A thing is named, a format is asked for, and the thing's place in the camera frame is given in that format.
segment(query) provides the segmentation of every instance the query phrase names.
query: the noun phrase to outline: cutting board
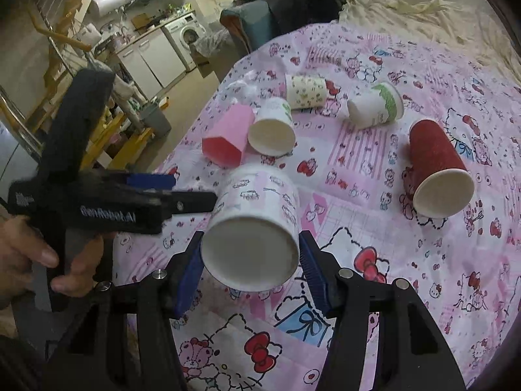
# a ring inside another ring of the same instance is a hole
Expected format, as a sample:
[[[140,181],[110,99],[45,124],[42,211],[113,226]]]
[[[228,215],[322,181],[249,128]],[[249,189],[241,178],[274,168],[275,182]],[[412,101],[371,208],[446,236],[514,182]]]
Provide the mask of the cutting board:
[[[141,13],[132,18],[132,25],[134,25],[134,27],[137,30],[139,30],[139,29],[147,26],[147,24],[150,22],[150,20],[152,20],[152,19],[149,18],[149,16],[146,13]]]

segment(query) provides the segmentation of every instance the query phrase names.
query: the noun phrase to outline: hexagonal pink cup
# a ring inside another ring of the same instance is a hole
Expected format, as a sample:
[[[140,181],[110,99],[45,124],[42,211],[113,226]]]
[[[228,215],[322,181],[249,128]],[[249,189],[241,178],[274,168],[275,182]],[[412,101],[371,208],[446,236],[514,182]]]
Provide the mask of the hexagonal pink cup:
[[[238,167],[255,121],[250,106],[234,104],[203,138],[203,154],[221,167]]]

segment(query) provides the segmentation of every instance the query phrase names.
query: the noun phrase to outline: gray trash bin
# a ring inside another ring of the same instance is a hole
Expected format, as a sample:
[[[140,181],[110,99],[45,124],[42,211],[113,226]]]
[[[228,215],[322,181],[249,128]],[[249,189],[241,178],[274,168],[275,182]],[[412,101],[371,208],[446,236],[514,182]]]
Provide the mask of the gray trash bin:
[[[158,138],[164,137],[172,129],[172,125],[170,125],[166,116],[161,111],[159,104],[156,102],[146,103],[139,112],[139,117],[147,127],[154,129],[155,135]]]

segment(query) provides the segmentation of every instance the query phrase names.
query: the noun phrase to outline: tablecloth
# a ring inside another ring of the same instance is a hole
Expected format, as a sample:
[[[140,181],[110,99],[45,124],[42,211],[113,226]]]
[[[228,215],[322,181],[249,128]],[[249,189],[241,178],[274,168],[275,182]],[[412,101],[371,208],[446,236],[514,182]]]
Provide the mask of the tablecloth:
[[[278,95],[285,73],[325,78],[327,104],[293,112],[297,142],[290,154],[249,151],[246,161],[290,176],[299,189],[301,228],[342,266],[355,269],[357,255],[370,261],[376,254],[377,279],[407,278],[470,384],[520,305],[521,88],[435,44],[309,25],[239,61],[158,172],[174,175],[180,189],[218,190],[227,171],[202,155],[202,136],[231,104],[258,108]],[[358,131],[345,117],[346,101],[382,80],[398,89],[405,115]],[[408,129],[421,117],[439,122],[475,180],[471,202],[448,219],[425,218],[412,206]],[[208,219],[175,216],[160,237],[120,234],[116,284],[164,267]],[[374,264],[366,265],[374,273]],[[378,314],[368,322],[361,389],[372,387]],[[171,325],[189,385],[219,391],[314,389],[334,329],[314,308],[300,268],[261,293],[229,289],[205,272],[192,308]]]

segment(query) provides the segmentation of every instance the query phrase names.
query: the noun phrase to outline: human hand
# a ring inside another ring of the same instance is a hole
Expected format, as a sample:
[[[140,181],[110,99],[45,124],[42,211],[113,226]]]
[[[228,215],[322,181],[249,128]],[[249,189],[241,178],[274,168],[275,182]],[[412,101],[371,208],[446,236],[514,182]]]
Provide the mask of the human hand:
[[[0,225],[0,297],[11,299],[25,291],[32,280],[31,262],[46,268],[58,265],[58,255],[27,224],[28,218],[17,216]],[[70,273],[54,278],[55,292],[70,297],[85,296],[93,287],[92,277],[103,255],[103,238],[91,240],[71,263]]]

